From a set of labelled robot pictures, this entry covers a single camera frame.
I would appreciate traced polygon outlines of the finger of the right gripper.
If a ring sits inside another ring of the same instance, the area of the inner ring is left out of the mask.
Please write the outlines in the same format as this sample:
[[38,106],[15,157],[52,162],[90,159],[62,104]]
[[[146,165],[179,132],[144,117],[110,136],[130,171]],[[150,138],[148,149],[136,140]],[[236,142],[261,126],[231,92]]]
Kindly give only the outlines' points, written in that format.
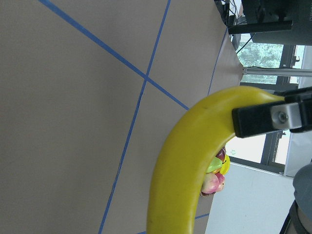
[[282,130],[303,133],[312,130],[312,88],[284,91],[284,99],[232,110],[235,135],[253,137]]

